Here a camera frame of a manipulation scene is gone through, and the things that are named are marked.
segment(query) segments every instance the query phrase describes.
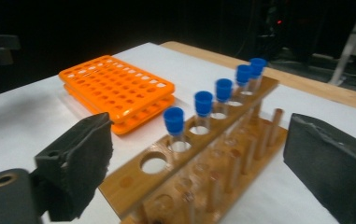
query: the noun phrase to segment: orange plastic rack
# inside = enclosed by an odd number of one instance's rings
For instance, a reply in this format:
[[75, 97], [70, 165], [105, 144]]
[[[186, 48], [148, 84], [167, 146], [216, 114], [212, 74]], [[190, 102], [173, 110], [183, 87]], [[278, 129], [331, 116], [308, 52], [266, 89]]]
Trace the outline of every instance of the orange plastic rack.
[[59, 77], [92, 113], [108, 112], [116, 134], [130, 132], [175, 101], [173, 83], [108, 55], [65, 69]]

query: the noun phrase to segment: test tube rack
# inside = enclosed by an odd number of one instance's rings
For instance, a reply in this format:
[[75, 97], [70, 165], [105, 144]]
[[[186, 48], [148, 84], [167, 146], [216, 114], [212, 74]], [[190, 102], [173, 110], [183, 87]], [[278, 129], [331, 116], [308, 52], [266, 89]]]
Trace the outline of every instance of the test tube rack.
[[[240, 106], [229, 105], [226, 119], [211, 119], [207, 134], [184, 133], [190, 148], [172, 151], [168, 135], [109, 175], [99, 189], [121, 223], [217, 223], [284, 144], [287, 131], [259, 117], [262, 99], [278, 82], [263, 77], [258, 91]], [[151, 160], [165, 161], [159, 173], [147, 174]]]

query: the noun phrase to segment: table surface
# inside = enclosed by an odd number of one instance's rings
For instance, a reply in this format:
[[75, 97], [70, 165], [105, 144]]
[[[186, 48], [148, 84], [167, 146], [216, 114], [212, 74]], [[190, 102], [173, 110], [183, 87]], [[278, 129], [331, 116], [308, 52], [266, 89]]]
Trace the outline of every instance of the table surface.
[[[175, 83], [175, 105], [185, 111], [186, 119], [194, 114], [192, 97], [197, 91], [213, 91], [215, 80], [233, 79], [234, 68], [244, 63], [177, 42], [161, 46], [148, 43], [114, 56]], [[264, 75], [280, 80], [281, 85], [264, 98], [263, 118], [269, 119], [275, 108], [282, 108], [285, 113], [281, 125], [285, 128], [291, 114], [299, 113], [323, 119], [356, 137], [356, 92], [329, 85], [324, 90], [318, 82], [274, 69], [265, 69]], [[33, 171], [36, 168], [33, 157], [38, 152], [90, 115], [64, 90], [57, 76], [0, 94], [0, 172], [11, 168]], [[115, 151], [108, 173], [165, 134], [161, 116], [132, 133], [112, 134]], [[42, 218], [45, 223], [50, 222], [47, 215]], [[99, 190], [81, 218], [73, 221], [118, 222]], [[280, 150], [221, 223], [337, 222], [283, 163]]]

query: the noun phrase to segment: white table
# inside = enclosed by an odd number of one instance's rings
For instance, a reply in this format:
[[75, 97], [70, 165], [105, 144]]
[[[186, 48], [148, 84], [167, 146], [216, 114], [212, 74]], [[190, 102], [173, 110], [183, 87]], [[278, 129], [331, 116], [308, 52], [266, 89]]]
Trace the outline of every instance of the white table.
[[[176, 106], [185, 111], [186, 119], [194, 113], [192, 97], [195, 92], [213, 92], [216, 79], [234, 79], [235, 75], [233, 69], [153, 44], [128, 49], [114, 56], [175, 83]], [[277, 107], [285, 110], [282, 119], [285, 128], [291, 114], [299, 113], [323, 119], [356, 137], [356, 108], [283, 85], [264, 99], [262, 117], [269, 119]], [[32, 172], [36, 168], [34, 156], [38, 152], [90, 115], [68, 95], [57, 76], [0, 94], [0, 172], [11, 168]], [[109, 172], [115, 171], [165, 134], [161, 116], [132, 133], [124, 136], [113, 134], [114, 154]], [[42, 218], [49, 223], [47, 215]], [[81, 218], [72, 223], [118, 222], [98, 190]], [[221, 223], [337, 222], [283, 163], [280, 150]]]

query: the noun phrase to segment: blue cap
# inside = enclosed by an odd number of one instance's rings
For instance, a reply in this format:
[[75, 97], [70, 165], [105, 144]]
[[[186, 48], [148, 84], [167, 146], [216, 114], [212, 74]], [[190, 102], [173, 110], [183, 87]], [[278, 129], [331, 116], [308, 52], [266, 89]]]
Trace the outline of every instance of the blue cap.
[[216, 98], [219, 102], [227, 102], [233, 91], [233, 82], [227, 78], [221, 78], [216, 81]]
[[176, 135], [183, 132], [184, 114], [179, 107], [169, 107], [164, 111], [164, 121], [169, 134]]
[[250, 67], [250, 65], [246, 64], [240, 64], [236, 68], [236, 75], [235, 75], [235, 80], [238, 85], [245, 85], [245, 83], [248, 82], [251, 74], [253, 72], [253, 69]]
[[200, 117], [206, 117], [212, 110], [212, 93], [209, 91], [199, 91], [194, 95], [195, 111]]
[[250, 62], [250, 67], [253, 70], [252, 74], [256, 77], [262, 74], [263, 69], [267, 65], [267, 61], [261, 58], [252, 58], [249, 60], [249, 62]]

